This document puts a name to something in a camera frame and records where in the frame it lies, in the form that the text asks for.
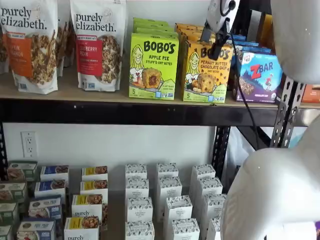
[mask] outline bobo's box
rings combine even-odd
[[[233,49],[225,44],[217,60],[209,59],[210,43],[185,41],[181,87],[183,101],[224,103]]]
[[[177,37],[132,33],[129,97],[174,100]]]
[[[277,56],[243,51],[239,59],[239,83],[245,100],[255,103],[275,103],[282,77]],[[236,101],[243,101],[237,80],[232,93]]]

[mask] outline bobo's peanut butter chocolate chip box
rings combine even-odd
[[[233,49],[225,44],[217,60],[208,57],[212,45],[187,40],[182,69],[183,101],[224,103]]]
[[[177,37],[133,33],[129,97],[174,100],[178,50]]]

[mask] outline granola bag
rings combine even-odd
[[[0,22],[18,90],[37,94],[58,90],[57,0],[0,0]]]
[[[126,0],[70,0],[76,34],[78,87],[87,91],[119,90]]]

